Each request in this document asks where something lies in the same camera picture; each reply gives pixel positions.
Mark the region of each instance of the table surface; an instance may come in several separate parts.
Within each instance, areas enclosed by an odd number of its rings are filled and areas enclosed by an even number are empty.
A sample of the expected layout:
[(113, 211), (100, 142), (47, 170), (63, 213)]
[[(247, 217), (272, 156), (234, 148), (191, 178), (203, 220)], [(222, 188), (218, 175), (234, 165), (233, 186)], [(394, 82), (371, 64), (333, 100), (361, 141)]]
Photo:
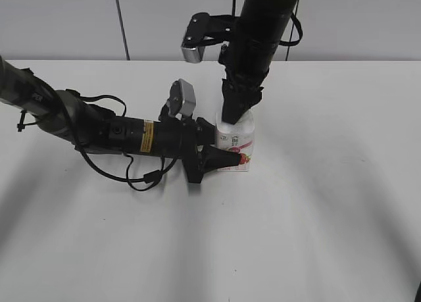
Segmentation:
[[(214, 122), (223, 67), (11, 61), (157, 119), (171, 83)], [(0, 109), (0, 301), (408, 301), (421, 279), (421, 63), (273, 63), (247, 173), (147, 193)], [(119, 104), (103, 101), (117, 112)], [(123, 174), (128, 159), (95, 156)], [(159, 159), (138, 157), (136, 173)]]

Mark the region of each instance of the white bottle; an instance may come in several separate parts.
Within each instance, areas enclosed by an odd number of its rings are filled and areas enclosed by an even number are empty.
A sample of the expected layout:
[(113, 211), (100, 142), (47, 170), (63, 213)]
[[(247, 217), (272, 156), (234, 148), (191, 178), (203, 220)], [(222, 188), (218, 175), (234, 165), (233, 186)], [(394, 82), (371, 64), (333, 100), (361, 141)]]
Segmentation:
[(255, 122), (248, 110), (236, 124), (222, 121), (222, 113), (216, 114), (216, 147), (241, 154), (240, 165), (220, 168), (219, 171), (247, 172), (255, 140)]

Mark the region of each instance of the wire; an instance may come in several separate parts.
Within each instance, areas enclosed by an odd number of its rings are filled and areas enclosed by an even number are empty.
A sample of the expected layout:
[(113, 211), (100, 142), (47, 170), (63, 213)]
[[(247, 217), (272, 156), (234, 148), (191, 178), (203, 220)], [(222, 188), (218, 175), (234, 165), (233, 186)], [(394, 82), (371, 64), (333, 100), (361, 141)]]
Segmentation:
[(116, 0), (118, 21), (120, 22), (121, 35), (123, 37), (124, 50), (126, 52), (126, 60), (130, 61), (129, 47), (127, 46), (126, 31), (124, 31), (123, 17), (121, 15), (120, 0)]
[(133, 181), (130, 179), (130, 176), (129, 176), (130, 167), (132, 166), (132, 164), (134, 162), (134, 158), (131, 155), (127, 154), (127, 153), (123, 153), (123, 155), (125, 157), (128, 157), (130, 159), (130, 163), (129, 163), (129, 165), (126, 168), (126, 180), (127, 180), (128, 185), (132, 189), (134, 189), (136, 191), (147, 191), (149, 189), (154, 188), (157, 184), (159, 184), (159, 182), (161, 181), (162, 175), (164, 174), (163, 171), (164, 171), (164, 166), (165, 166), (165, 157), (161, 156), (161, 169), (159, 170), (160, 176), (158, 177), (158, 180), (155, 180), (150, 186), (147, 186), (146, 188), (136, 188), (133, 185)]
[[(295, 16), (297, 16), (297, 12), (298, 12), (298, 4), (300, 3), (300, 0), (297, 0), (297, 4), (296, 4), (296, 6), (295, 6), (295, 13), (294, 13), (294, 15)], [(293, 31), (294, 31), (294, 27), (295, 27), (295, 24), (293, 23), (292, 24), (292, 27), (291, 27), (291, 33), (289, 34), (289, 42), (291, 42), (291, 40), (292, 40), (292, 33), (293, 33)], [(291, 49), (291, 46), (288, 46), (288, 48), (287, 48), (287, 54), (286, 54), (286, 56), (285, 56), (285, 61), (288, 61), (288, 57), (289, 57), (289, 49)]]
[(100, 95), (100, 96), (96, 96), (96, 97), (83, 97), (83, 96), (80, 96), (79, 98), (80, 98), (80, 100), (85, 101), (87, 103), (94, 103), (94, 102), (96, 102), (98, 100), (102, 100), (102, 99), (112, 99), (112, 100), (115, 100), (115, 101), (121, 103), (124, 106), (124, 111), (123, 111), (123, 113), (122, 113), (121, 116), (126, 116), (126, 113), (127, 113), (126, 103), (123, 100), (121, 100), (120, 98), (116, 97), (116, 96), (113, 96), (113, 95)]
[(231, 12), (231, 15), (233, 17), (235, 17), (235, 5), (236, 5), (236, 3), (237, 3), (237, 0), (232, 0), (232, 12)]

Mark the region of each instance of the metal bracket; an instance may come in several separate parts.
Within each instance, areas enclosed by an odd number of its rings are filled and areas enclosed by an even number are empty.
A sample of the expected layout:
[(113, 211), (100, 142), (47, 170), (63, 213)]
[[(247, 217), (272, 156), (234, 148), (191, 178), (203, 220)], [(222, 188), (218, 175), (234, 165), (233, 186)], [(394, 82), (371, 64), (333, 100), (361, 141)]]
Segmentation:
[(203, 60), (205, 47), (230, 41), (236, 17), (228, 14), (210, 16), (198, 13), (191, 17), (182, 42), (184, 60), (189, 63), (200, 63)]
[(174, 118), (177, 114), (191, 116), (196, 107), (196, 96), (193, 86), (183, 79), (176, 80), (170, 89), (170, 97), (166, 101), (168, 115)]

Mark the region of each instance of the black robotic arm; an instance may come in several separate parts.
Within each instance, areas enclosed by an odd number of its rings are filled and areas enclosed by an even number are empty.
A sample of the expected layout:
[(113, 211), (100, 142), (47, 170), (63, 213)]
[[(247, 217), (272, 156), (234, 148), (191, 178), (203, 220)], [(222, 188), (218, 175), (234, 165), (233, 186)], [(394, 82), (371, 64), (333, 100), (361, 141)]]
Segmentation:
[[(30, 69), (17, 69), (0, 57), (0, 101), (22, 109), (18, 129), (27, 125), (24, 115), (32, 114), (43, 131), (72, 142), (94, 170), (110, 179), (131, 186), (134, 182), (154, 186), (181, 159), (187, 180), (200, 183), (205, 173), (240, 162), (240, 154), (211, 146), (214, 126), (203, 118), (193, 119), (194, 90), (182, 79), (172, 84), (159, 121), (128, 118), (126, 110), (123, 116), (116, 116), (109, 109), (87, 103), (101, 98), (119, 100), (110, 95), (82, 97), (71, 89), (55, 91)], [(104, 172), (87, 154), (151, 155), (173, 161), (166, 168), (162, 162), (160, 170), (132, 180), (128, 171), (125, 178)]]
[(206, 45), (223, 45), (219, 63), (226, 68), (222, 83), (224, 105), (222, 119), (235, 124), (241, 116), (262, 99), (260, 86), (269, 72), (285, 27), (292, 19), (300, 38), (303, 30), (292, 14), (298, 0), (245, 0), (241, 15), (193, 15), (182, 41), (184, 59), (189, 63), (202, 61)]

